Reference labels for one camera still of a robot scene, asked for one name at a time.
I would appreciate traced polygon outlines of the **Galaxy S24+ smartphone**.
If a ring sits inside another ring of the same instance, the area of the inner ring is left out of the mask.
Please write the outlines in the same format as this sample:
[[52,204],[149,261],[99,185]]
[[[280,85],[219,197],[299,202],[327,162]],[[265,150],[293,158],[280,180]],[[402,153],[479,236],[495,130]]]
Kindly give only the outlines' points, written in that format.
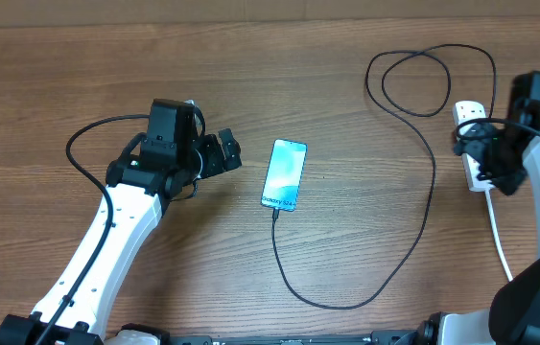
[[307,151],[303,143],[274,141],[261,196],[263,206],[287,212],[295,210]]

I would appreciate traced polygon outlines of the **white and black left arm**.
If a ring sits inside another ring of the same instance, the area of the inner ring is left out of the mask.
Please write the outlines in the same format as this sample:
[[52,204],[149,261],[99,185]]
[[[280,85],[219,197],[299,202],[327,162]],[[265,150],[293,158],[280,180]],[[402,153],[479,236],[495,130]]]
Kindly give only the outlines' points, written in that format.
[[100,181],[74,158],[72,166],[101,192],[96,216],[67,267],[26,316],[7,315],[0,344],[101,344],[139,249],[187,186],[241,167],[230,129],[206,133],[195,103],[156,99],[148,127],[125,145]]

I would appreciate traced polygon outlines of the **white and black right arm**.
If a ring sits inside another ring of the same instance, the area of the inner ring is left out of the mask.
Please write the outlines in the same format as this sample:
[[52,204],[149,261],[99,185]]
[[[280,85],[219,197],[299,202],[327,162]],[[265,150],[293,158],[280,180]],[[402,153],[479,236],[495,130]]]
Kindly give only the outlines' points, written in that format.
[[540,344],[540,71],[514,78],[505,119],[462,115],[454,153],[475,163],[476,178],[506,196],[528,180],[536,215],[537,260],[495,295],[487,310],[439,312],[401,337],[403,344]]

